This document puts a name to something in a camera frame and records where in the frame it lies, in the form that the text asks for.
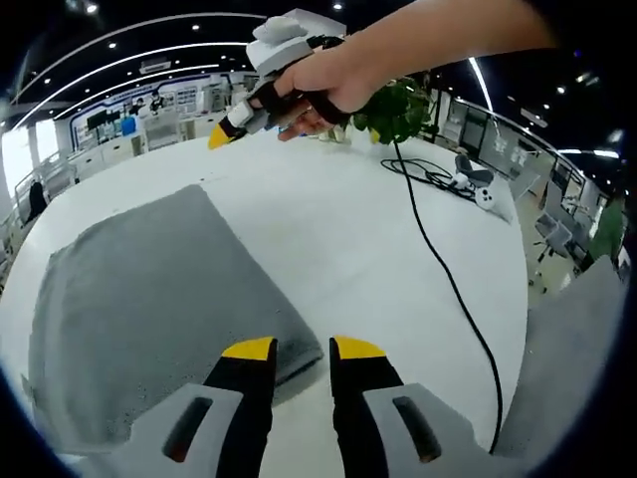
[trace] black ceiling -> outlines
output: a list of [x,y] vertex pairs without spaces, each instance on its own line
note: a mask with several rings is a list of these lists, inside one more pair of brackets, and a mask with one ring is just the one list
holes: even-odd
[[[26,0],[9,0],[8,6],[3,5],[8,8],[5,18],[15,18],[24,25],[17,33],[12,30],[11,38],[3,42],[5,51],[0,67],[0,81],[8,99],[15,94],[17,83],[24,86],[34,78],[33,72],[41,73],[65,54],[92,39],[138,22],[211,11],[273,16],[294,8],[304,8],[341,21],[347,25],[349,32],[353,32],[408,3],[405,0],[339,0],[343,8],[336,11],[332,8],[335,0],[95,0],[99,5],[98,13],[87,15],[83,1],[51,0],[38,2],[35,7],[36,3]],[[249,42],[252,40],[252,30],[260,23],[261,20],[254,18],[185,18],[117,34],[86,48],[56,67],[47,75],[51,79],[48,85],[41,79],[24,93],[18,103],[38,103],[77,77],[138,53],[191,43]],[[199,25],[200,29],[193,31],[193,24]],[[111,41],[116,42],[116,48],[108,47]],[[221,60],[222,55],[227,57],[226,60]],[[219,64],[219,71],[229,71],[241,70],[242,65],[249,66],[245,50],[241,47],[190,48],[160,56],[173,62],[179,60],[178,67]],[[140,60],[126,62],[96,74],[60,94],[56,101],[72,104],[88,95],[86,89],[92,95],[139,77],[139,62]],[[608,137],[617,128],[617,124],[607,107],[603,83],[587,85],[587,82],[576,81],[578,76],[589,72],[586,59],[578,52],[523,52],[484,58],[479,62],[497,113],[528,126],[557,148],[617,149],[617,144],[608,144]],[[133,72],[133,76],[128,76],[127,72]],[[443,67],[436,73],[440,74],[440,78],[433,76],[436,86],[445,89],[452,87],[453,94],[470,102],[486,105],[468,62]],[[143,84],[143,79],[140,78],[139,82]],[[564,95],[557,92],[558,86],[566,88]],[[521,116],[521,108],[541,116],[548,127],[531,125]],[[43,108],[33,116],[33,120],[49,118],[49,110]],[[7,125],[15,123],[19,118],[20,115],[15,115],[7,119]],[[615,179],[620,167],[619,160],[602,159],[593,155],[575,155],[571,159],[587,174],[595,173],[599,176],[602,186],[606,178]]]

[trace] white round table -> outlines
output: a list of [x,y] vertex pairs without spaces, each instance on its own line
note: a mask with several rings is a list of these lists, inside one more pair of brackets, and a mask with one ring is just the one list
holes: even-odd
[[[454,154],[441,147],[410,139],[401,150],[453,171]],[[28,377],[49,256],[99,221],[197,183],[325,351],[334,335],[380,346],[405,383],[422,383],[466,416],[488,448],[497,410],[492,371],[420,235],[404,177],[379,163],[387,151],[360,139],[354,146],[281,143],[273,132],[209,151],[202,138],[129,159],[67,190],[29,234],[0,302],[0,357],[16,394],[27,403],[20,375]],[[414,188],[424,227],[494,353],[506,416],[527,330],[518,218],[508,224],[434,187]],[[342,476],[331,410],[328,373],[277,405],[261,476]]]

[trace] human hand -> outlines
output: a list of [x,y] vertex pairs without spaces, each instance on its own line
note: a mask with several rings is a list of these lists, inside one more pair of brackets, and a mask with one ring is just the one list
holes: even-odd
[[[377,88],[356,61],[348,58],[346,44],[315,52],[287,68],[275,80],[279,97],[292,90],[302,92],[326,91],[327,98],[344,113],[360,110]],[[322,118],[307,100],[300,101],[279,121],[287,129],[279,139],[287,141],[300,134],[317,134],[333,127]]]

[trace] potted plant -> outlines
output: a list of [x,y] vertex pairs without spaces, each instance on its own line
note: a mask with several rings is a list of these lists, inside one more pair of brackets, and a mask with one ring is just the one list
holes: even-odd
[[368,130],[372,142],[390,144],[402,142],[421,131],[436,126],[426,124],[431,119],[427,92],[411,78],[394,80],[378,90],[362,110],[354,114],[353,124],[360,131]]

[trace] black wire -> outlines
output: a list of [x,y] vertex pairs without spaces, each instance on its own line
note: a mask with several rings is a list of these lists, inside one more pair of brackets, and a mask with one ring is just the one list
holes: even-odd
[[[422,234],[423,239],[427,243],[427,246],[429,246],[429,249],[431,249],[431,252],[433,253],[434,257],[438,260],[438,262],[440,263],[442,268],[447,273],[447,277],[449,278],[449,282],[451,283],[451,287],[454,290],[454,293],[456,294],[456,298],[458,299],[458,303],[460,304],[460,307],[462,308],[463,312],[465,313],[465,316],[467,316],[467,320],[469,321],[469,324],[471,325],[471,328],[473,329],[474,334],[476,334],[476,337],[478,338],[478,341],[480,341],[480,345],[485,350],[485,353],[487,354],[487,357],[489,358],[489,364],[491,365],[491,370],[494,373],[494,380],[496,381],[496,395],[497,395],[497,398],[498,398],[498,418],[496,420],[496,431],[494,433],[494,438],[493,438],[493,441],[491,442],[491,448],[489,449],[489,453],[493,454],[494,448],[496,448],[496,444],[498,443],[498,438],[500,437],[500,427],[502,426],[502,409],[503,409],[503,407],[502,407],[502,386],[500,384],[500,374],[498,373],[498,366],[496,365],[496,360],[494,359],[494,355],[492,354],[491,349],[489,349],[489,346],[487,345],[487,341],[485,341],[485,338],[480,333],[480,329],[478,329],[478,326],[476,325],[473,317],[471,317],[471,313],[469,312],[469,309],[467,309],[467,306],[465,305],[465,301],[462,300],[462,296],[460,295],[460,291],[458,290],[458,286],[456,285],[456,281],[454,281],[454,277],[452,276],[451,271],[449,270],[449,267],[447,267],[447,264],[445,264],[445,261],[442,260],[442,257],[440,257],[440,254],[438,254],[438,251],[436,251],[436,249],[434,248],[433,244],[429,240],[429,237],[427,236],[427,233],[425,232],[425,228],[422,226],[422,222],[420,220],[420,215],[418,214],[418,208],[416,207],[416,199],[414,198],[414,190],[413,190],[413,187],[412,187],[412,184],[411,184],[411,179],[415,179],[415,180],[420,181],[420,182],[426,182],[426,183],[429,183],[429,184],[433,184],[436,187],[440,187],[441,189],[449,190],[449,191],[453,192],[454,194],[459,195],[460,197],[464,197],[465,199],[469,199],[469,198],[458,194],[458,190],[457,189],[454,189],[454,188],[450,189],[448,184],[446,185],[446,187],[440,186],[437,183],[437,181],[439,181],[439,178],[437,176],[433,176],[434,179],[432,179],[432,177],[428,177],[427,180],[424,180],[421,177],[413,176],[413,175],[409,174],[407,172],[407,168],[405,167],[405,163],[411,163],[411,164],[417,164],[418,162],[425,162],[425,163],[428,163],[428,164],[433,164],[433,163],[431,163],[429,161],[425,161],[423,159],[420,159],[420,160],[403,159],[402,155],[400,154],[400,149],[398,148],[398,143],[396,141],[394,141],[394,148],[396,149],[396,155],[398,156],[398,159],[383,159],[383,161],[381,161],[381,164],[384,167],[386,167],[387,169],[389,169],[389,170],[393,170],[394,172],[399,172],[399,173],[404,174],[405,179],[407,180],[407,188],[409,189],[409,199],[411,200],[411,207],[412,207],[412,209],[414,211],[414,216],[416,218],[416,222],[418,223],[418,228],[420,229],[420,233]],[[392,167],[386,166],[387,162],[392,164]],[[399,162],[400,163],[400,166],[402,168],[402,172],[397,171],[395,169],[395,167],[393,166],[394,162]],[[433,164],[433,165],[436,166],[438,169],[441,169],[441,170],[444,171],[444,169],[442,169],[441,167],[437,166],[436,164]],[[444,176],[444,177],[448,177],[448,178],[451,177],[451,174],[449,174],[447,171],[444,171],[444,172],[447,173],[447,175]],[[436,173],[432,173],[430,171],[426,171],[426,173],[429,176],[432,176],[433,174],[436,174]]]
[[[422,176],[416,176],[413,173],[409,174],[405,170],[401,170],[398,168],[399,164],[411,164],[421,169],[424,173]],[[456,187],[452,181],[453,176],[449,171],[440,167],[438,164],[434,164],[433,162],[427,161],[425,159],[383,159],[380,161],[380,164],[385,168],[396,174],[407,174],[409,178],[414,181],[423,182],[425,184],[430,184],[432,186],[437,187],[438,189],[442,189],[443,191],[451,192],[452,194],[462,198],[467,199],[468,201],[475,201],[476,194],[471,189],[460,189]],[[436,171],[432,171],[430,167],[433,166],[436,168]]]

